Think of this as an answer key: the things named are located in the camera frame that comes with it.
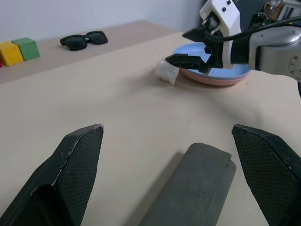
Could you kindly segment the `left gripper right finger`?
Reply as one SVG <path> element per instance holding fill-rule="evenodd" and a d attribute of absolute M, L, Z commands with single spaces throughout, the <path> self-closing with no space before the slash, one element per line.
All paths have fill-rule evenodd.
<path fill-rule="evenodd" d="M 270 226 L 301 224 L 301 158 L 279 136 L 236 124 L 232 135 L 246 182 Z"/>

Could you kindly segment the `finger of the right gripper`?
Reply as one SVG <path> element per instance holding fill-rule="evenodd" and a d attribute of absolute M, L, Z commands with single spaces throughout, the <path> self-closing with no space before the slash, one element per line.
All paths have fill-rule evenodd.
<path fill-rule="evenodd" d="M 165 60 L 177 68 L 198 70 L 200 73 L 208 73 L 211 66 L 204 62 L 200 56 L 190 56 L 188 54 L 172 54 Z"/>
<path fill-rule="evenodd" d="M 193 42 L 205 42 L 206 41 L 207 29 L 204 27 L 193 28 L 185 32 L 182 37 Z"/>

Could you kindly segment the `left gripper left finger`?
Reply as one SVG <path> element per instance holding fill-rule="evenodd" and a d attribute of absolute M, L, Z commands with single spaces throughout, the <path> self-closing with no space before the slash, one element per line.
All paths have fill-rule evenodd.
<path fill-rule="evenodd" d="M 79 226 L 97 174 L 102 124 L 67 134 L 0 217 L 2 226 Z"/>

